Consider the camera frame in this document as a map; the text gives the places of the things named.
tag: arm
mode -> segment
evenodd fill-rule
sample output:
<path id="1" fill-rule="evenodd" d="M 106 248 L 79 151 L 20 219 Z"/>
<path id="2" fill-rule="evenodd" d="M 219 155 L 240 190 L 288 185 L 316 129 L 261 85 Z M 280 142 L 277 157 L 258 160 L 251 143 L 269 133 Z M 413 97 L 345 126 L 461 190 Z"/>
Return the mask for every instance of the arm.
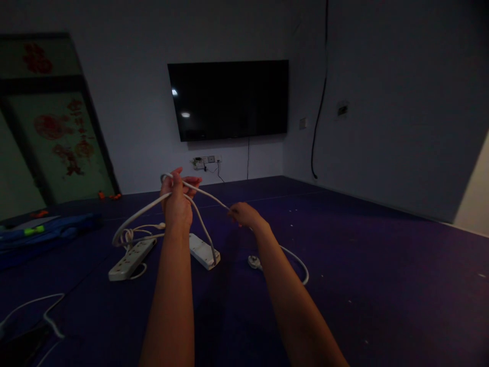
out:
<path id="1" fill-rule="evenodd" d="M 173 191 L 163 208 L 166 232 L 161 249 L 156 289 L 149 314 L 140 367 L 194 365 L 194 305 L 190 266 L 189 233 L 192 208 L 183 193 L 181 169 L 167 178 L 160 195 Z M 198 186 L 202 179 L 189 177 Z"/>
<path id="2" fill-rule="evenodd" d="M 255 233 L 266 285 L 291 364 L 348 366 L 269 224 L 246 203 L 233 205 L 229 215 Z"/>

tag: wall socket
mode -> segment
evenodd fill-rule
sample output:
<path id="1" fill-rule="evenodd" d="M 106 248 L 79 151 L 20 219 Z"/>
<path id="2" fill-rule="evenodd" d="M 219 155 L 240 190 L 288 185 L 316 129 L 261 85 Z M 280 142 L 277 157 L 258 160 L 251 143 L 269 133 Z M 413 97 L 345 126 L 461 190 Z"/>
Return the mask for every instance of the wall socket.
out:
<path id="1" fill-rule="evenodd" d="M 220 163 L 222 162 L 222 156 L 220 154 L 217 155 L 207 155 L 195 157 L 190 161 L 192 163 L 195 170 L 204 169 L 204 165 L 209 163 Z"/>
<path id="2" fill-rule="evenodd" d="M 302 118 L 299 120 L 299 130 L 305 129 L 307 127 L 307 118 Z"/>

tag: forearm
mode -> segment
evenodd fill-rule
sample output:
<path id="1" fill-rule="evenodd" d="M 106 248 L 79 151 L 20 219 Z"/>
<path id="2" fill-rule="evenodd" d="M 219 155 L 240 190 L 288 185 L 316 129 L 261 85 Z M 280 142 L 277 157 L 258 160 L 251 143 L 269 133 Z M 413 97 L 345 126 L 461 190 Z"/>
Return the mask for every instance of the forearm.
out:
<path id="1" fill-rule="evenodd" d="M 188 230 L 168 228 L 140 366 L 194 365 L 194 308 Z"/>
<path id="2" fill-rule="evenodd" d="M 268 292 L 292 365 L 347 365 L 324 318 L 265 221 L 253 228 Z"/>

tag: white wall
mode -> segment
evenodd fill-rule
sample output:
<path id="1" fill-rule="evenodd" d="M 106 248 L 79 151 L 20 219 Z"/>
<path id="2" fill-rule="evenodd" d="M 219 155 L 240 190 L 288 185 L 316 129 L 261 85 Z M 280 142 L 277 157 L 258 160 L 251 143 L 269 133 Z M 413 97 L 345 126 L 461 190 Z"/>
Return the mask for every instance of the white wall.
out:
<path id="1" fill-rule="evenodd" d="M 486 136 L 454 224 L 489 235 L 489 134 Z"/>
<path id="2" fill-rule="evenodd" d="M 3 0 L 0 33 L 68 31 L 124 194 L 158 190 L 159 176 L 221 154 L 226 181 L 246 179 L 248 141 L 181 143 L 167 63 L 285 57 L 276 1 Z M 252 138 L 250 178 L 280 175 L 283 137 Z M 204 183 L 221 182 L 198 171 Z"/>
<path id="3" fill-rule="evenodd" d="M 313 182 L 324 76 L 324 2 L 294 3 L 284 173 Z M 459 0 L 330 0 L 317 184 L 453 221 L 489 127 L 489 42 Z M 336 104 L 349 101 L 346 120 Z M 298 121 L 309 119 L 299 131 Z"/>

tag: black television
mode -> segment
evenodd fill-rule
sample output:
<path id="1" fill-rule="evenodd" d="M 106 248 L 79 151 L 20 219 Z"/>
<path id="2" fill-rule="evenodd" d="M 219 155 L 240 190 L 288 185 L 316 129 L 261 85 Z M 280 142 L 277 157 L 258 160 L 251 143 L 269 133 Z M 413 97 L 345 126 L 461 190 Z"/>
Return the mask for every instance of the black television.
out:
<path id="1" fill-rule="evenodd" d="M 287 132 L 289 63 L 168 64 L 180 140 Z"/>

